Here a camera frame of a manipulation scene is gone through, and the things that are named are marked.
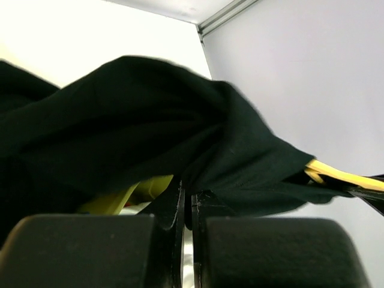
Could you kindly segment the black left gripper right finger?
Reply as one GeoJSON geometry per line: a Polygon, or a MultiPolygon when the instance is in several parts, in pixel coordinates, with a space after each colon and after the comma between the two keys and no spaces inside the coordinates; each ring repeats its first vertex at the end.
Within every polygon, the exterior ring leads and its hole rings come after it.
{"type": "Polygon", "coordinates": [[[213,192],[205,191],[192,195],[191,225],[195,287],[209,287],[207,219],[233,216],[236,216],[234,210],[224,204],[213,192]]]}

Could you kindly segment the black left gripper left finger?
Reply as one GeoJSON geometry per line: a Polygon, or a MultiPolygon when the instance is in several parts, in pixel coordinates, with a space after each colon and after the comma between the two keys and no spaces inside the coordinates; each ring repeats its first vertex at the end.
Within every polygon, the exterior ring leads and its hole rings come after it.
{"type": "Polygon", "coordinates": [[[173,179],[143,212],[154,217],[146,273],[147,287],[181,287],[184,259],[185,192],[173,179]]]}

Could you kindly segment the white t shirt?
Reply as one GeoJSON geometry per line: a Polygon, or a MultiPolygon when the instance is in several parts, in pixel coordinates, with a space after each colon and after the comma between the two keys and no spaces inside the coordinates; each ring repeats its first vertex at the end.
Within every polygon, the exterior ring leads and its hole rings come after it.
{"type": "MultiPolygon", "coordinates": [[[[126,206],[119,213],[120,215],[136,215],[146,208],[150,202],[143,202],[138,205],[126,206]]],[[[183,268],[182,268],[182,287],[194,288],[194,268],[193,268],[193,234],[192,231],[184,227],[183,237],[183,268]]]]}

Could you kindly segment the black t shirt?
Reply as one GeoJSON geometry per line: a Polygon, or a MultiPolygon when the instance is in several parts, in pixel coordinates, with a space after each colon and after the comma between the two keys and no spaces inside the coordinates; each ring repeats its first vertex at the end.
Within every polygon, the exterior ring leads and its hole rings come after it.
{"type": "Polygon", "coordinates": [[[66,214],[153,177],[262,217],[349,197],[314,182],[317,160],[275,136],[226,82],[123,56],[64,88],[1,62],[1,239],[23,218],[66,214]]]}

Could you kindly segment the yellow hanger of black shirt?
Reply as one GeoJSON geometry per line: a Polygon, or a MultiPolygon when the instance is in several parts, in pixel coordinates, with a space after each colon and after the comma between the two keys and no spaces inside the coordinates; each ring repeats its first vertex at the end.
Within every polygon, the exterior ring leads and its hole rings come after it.
{"type": "Polygon", "coordinates": [[[304,172],[318,184],[325,184],[325,177],[329,177],[364,189],[383,192],[383,182],[380,180],[343,172],[318,160],[310,161],[304,172]]]}

